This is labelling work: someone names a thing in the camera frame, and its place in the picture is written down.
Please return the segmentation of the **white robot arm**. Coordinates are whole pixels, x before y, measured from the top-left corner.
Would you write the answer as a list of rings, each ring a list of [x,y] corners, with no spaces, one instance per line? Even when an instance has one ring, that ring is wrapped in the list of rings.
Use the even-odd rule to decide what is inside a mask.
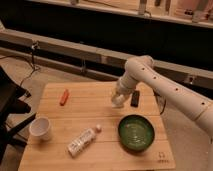
[[[125,63],[124,74],[116,83],[112,103],[121,107],[137,84],[143,82],[213,138],[213,100],[162,76],[153,69],[153,64],[153,58],[148,55],[129,58]]]

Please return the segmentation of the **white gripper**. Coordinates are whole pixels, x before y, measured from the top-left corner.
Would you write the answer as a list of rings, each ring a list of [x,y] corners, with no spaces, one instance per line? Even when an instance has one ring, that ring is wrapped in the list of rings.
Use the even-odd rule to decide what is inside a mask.
[[[134,87],[131,84],[127,84],[122,80],[118,80],[114,89],[113,98],[117,99],[121,96],[128,98],[134,91]]]

